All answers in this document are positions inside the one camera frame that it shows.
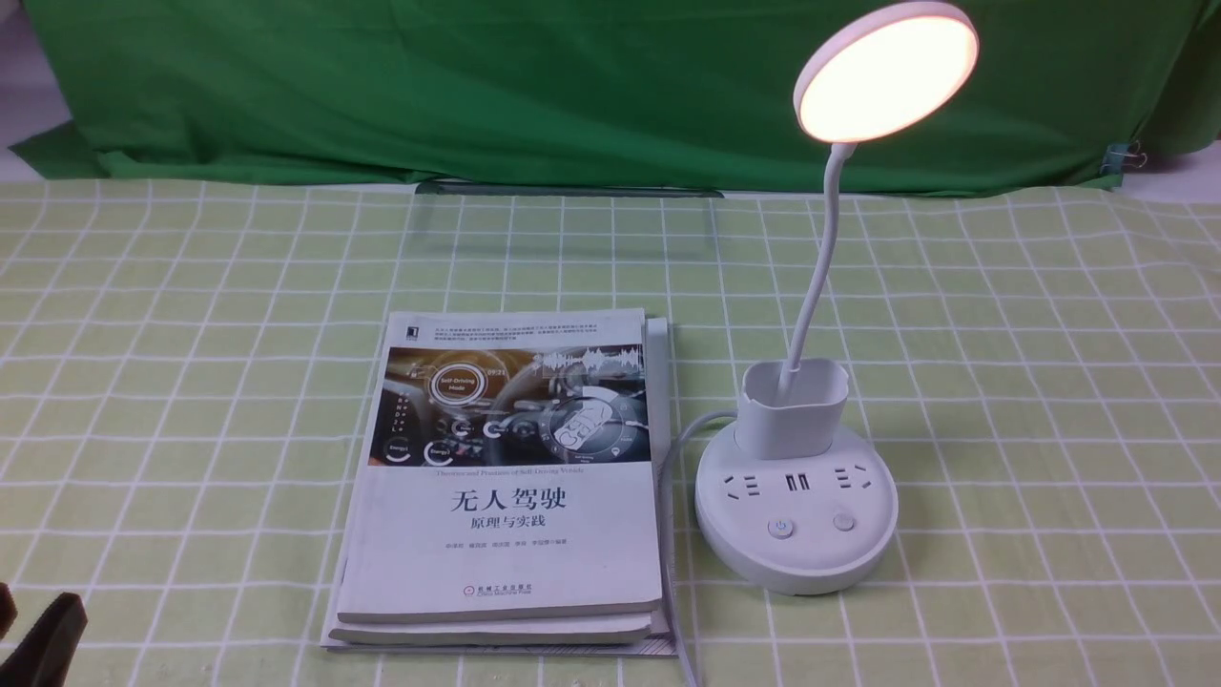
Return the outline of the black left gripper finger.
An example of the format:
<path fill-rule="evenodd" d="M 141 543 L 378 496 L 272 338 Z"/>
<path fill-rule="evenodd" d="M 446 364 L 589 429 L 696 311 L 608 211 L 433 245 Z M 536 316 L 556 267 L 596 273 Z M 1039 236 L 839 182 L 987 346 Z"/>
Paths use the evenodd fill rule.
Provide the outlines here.
<path fill-rule="evenodd" d="M 61 593 L 49 604 L 1 665 L 2 686 L 62 686 L 85 632 L 79 594 Z"/>

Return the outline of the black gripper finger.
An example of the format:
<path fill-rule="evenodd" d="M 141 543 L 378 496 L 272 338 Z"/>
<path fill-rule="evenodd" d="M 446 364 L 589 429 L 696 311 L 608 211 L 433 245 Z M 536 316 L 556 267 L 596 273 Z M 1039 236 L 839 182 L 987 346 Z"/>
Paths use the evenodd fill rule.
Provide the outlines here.
<path fill-rule="evenodd" d="M 9 584 L 0 584 L 0 638 L 9 635 L 17 615 L 16 602 Z"/>

